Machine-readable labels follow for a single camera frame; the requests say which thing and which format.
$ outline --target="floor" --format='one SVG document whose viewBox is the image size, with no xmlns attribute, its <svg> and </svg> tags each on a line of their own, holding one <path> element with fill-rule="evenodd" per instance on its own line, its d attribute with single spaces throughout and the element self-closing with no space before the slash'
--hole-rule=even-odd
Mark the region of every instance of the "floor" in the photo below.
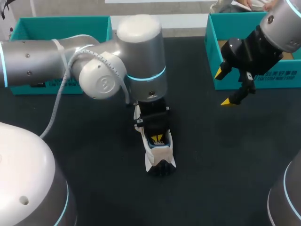
<svg viewBox="0 0 301 226">
<path fill-rule="evenodd" d="M 34 0 L 37 16 L 167 15 L 162 19 L 165 37 L 204 36 L 207 14 L 214 2 L 214 0 L 106 0 L 106 2 L 105 0 Z M 16 19 L 32 16 L 30 0 L 16 0 L 12 3 L 12 8 Z"/>
</svg>

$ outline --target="cable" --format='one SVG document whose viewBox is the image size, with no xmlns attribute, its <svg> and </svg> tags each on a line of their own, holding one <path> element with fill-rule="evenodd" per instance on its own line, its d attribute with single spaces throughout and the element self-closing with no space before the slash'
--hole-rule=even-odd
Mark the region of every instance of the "cable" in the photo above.
<svg viewBox="0 0 301 226">
<path fill-rule="evenodd" d="M 30 0 L 30 7 L 32 8 L 32 16 L 36 17 L 37 13 L 36 13 L 36 8 L 34 6 L 34 0 Z"/>
<path fill-rule="evenodd" d="M 53 41 L 58 46 L 58 49 L 60 51 L 62 46 L 58 43 L 57 40 L 53 40 Z M 71 59 L 69 60 L 68 66 L 66 67 L 66 71 L 65 71 L 65 74 L 63 76 L 63 80 L 62 80 L 61 86 L 60 86 L 60 88 L 58 90 L 58 93 L 56 95 L 55 105 L 54 105 L 53 110 L 52 110 L 52 114 L 51 114 L 51 118 L 50 118 L 49 124 L 47 125 L 46 129 L 44 130 L 44 132 L 40 135 L 41 139 L 43 139 L 48 134 L 48 132 L 51 130 L 51 128 L 52 128 L 52 125 L 53 125 L 53 123 L 55 121 L 55 117 L 56 117 L 56 112 L 57 112 L 57 109 L 58 109 L 58 105 L 59 105 L 60 100 L 61 100 L 63 89 L 65 87 L 65 84 L 66 84 L 67 80 L 70 78 L 70 75 L 71 75 L 72 65 L 73 65 L 74 61 L 76 60 L 76 58 L 80 54 L 90 54 L 94 58 L 100 60 L 106 66 L 108 66 L 114 72 L 114 75 L 116 75 L 117 81 L 119 81 L 119 84 L 120 84 L 120 86 L 122 87 L 122 89 L 123 89 L 123 91 L 125 93 L 126 103 L 127 104 L 130 103 L 129 93 L 128 93 L 127 87 L 126 87 L 126 85 L 124 83 L 124 80 L 121 78 L 121 76 L 119 75 L 118 71 L 111 65 L 111 63 L 107 59 L 105 59 L 102 55 L 99 55 L 99 54 L 97 54 L 97 53 L 95 53 L 93 51 L 87 50 L 87 49 L 81 49 L 79 51 L 76 51 L 73 54 L 73 56 L 71 57 Z"/>
</svg>

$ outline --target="gray robot arm segment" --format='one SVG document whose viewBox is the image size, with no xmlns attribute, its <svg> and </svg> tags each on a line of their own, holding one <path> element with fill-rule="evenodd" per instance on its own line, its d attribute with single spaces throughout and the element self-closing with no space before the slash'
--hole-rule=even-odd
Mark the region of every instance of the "gray robot arm segment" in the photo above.
<svg viewBox="0 0 301 226">
<path fill-rule="evenodd" d="M 87 45 L 99 44 L 88 35 L 59 40 L 67 61 L 74 52 Z M 0 87 L 19 86 L 62 78 L 65 66 L 61 53 L 51 40 L 24 40 L 1 43 Z"/>
</svg>

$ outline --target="teal cardboard box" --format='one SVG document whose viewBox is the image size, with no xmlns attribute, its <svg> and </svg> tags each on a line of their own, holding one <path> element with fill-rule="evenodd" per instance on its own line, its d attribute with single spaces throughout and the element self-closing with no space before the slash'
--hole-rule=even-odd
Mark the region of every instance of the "teal cardboard box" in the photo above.
<svg viewBox="0 0 301 226">
<path fill-rule="evenodd" d="M 11 36 L 15 40 L 52 40 L 87 34 L 99 42 L 111 39 L 112 28 L 109 16 L 57 16 L 20 18 Z M 46 81 L 33 86 L 11 87 L 14 95 L 57 94 L 61 79 Z M 63 94 L 81 94 L 76 80 L 67 82 Z"/>
<path fill-rule="evenodd" d="M 266 13 L 210 14 L 208 17 L 205 46 L 215 89 L 238 89 L 238 69 L 232 71 L 221 81 L 214 77 L 223 61 L 218 40 L 246 38 Z M 301 49 L 293 53 L 293 60 L 281 60 L 265 75 L 256 75 L 256 88 L 296 88 L 301 87 Z"/>
</svg>

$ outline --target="white cable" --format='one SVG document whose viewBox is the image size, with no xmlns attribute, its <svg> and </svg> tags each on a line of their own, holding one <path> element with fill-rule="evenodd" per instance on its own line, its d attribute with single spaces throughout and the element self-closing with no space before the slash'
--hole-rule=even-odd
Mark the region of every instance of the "white cable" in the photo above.
<svg viewBox="0 0 301 226">
<path fill-rule="evenodd" d="M 97 53 L 95 53 L 93 51 L 87 50 L 87 49 L 81 49 L 81 50 L 76 51 L 73 54 L 73 56 L 71 57 L 71 59 L 69 60 L 68 65 L 67 65 L 67 60 L 66 60 L 66 57 L 65 57 L 65 55 L 63 53 L 63 50 L 64 50 L 63 46 L 57 40 L 53 40 L 53 42 L 56 44 L 58 50 L 61 53 L 62 60 L 63 60 L 64 66 L 66 68 L 66 71 L 65 71 L 65 74 L 64 74 L 64 77 L 63 77 L 60 89 L 59 89 L 59 91 L 58 91 L 58 93 L 56 95 L 55 105 L 54 105 L 53 110 L 52 110 L 50 121 L 49 121 L 46 129 L 44 130 L 44 132 L 41 134 L 41 136 L 40 136 L 41 139 L 43 139 L 47 135 L 47 133 L 51 130 L 51 128 L 52 128 L 52 125 L 53 125 L 53 123 L 55 121 L 56 112 L 57 112 L 57 109 L 58 109 L 58 106 L 59 106 L 59 103 L 60 103 L 60 100 L 61 100 L 63 89 L 65 87 L 65 84 L 66 84 L 67 80 L 70 78 L 70 74 L 71 74 L 71 70 L 72 70 L 72 65 L 73 65 L 74 61 L 76 60 L 76 58 L 80 54 L 83 54 L 83 53 L 90 54 L 93 57 L 95 57 L 96 59 L 98 59 L 101 62 L 103 62 L 106 66 L 108 66 L 114 72 L 114 74 L 116 75 L 117 81 L 119 81 L 119 84 L 120 84 L 120 86 L 122 87 L 122 89 L 123 89 L 123 91 L 125 93 L 126 103 L 127 104 L 130 103 L 129 93 L 128 93 L 127 87 L 126 87 L 123 79 L 120 77 L 118 71 L 103 56 L 101 56 L 101 55 L 99 55 L 99 54 L 97 54 Z"/>
<path fill-rule="evenodd" d="M 53 110 L 52 110 L 50 121 L 49 121 L 46 129 L 44 130 L 44 132 L 40 135 L 41 139 L 44 139 L 44 137 L 47 135 L 47 133 L 51 130 L 51 127 L 52 127 L 53 123 L 55 122 L 56 112 L 57 112 L 58 105 L 59 105 L 60 100 L 61 100 L 63 89 L 65 87 L 65 84 L 66 84 L 67 80 L 70 78 L 70 70 L 69 70 L 69 67 L 68 67 L 68 64 L 67 64 L 66 56 L 64 54 L 64 47 L 58 42 L 58 40 L 53 39 L 52 41 L 55 43 L 59 53 L 61 54 L 61 58 L 63 60 L 64 66 L 65 66 L 65 74 L 64 74 L 61 86 L 60 86 L 60 88 L 57 92 L 57 95 L 56 95 L 55 105 L 54 105 Z"/>
<path fill-rule="evenodd" d="M 30 0 L 30 7 L 32 8 L 32 16 L 37 17 L 36 8 L 34 6 L 34 0 Z"/>
</svg>

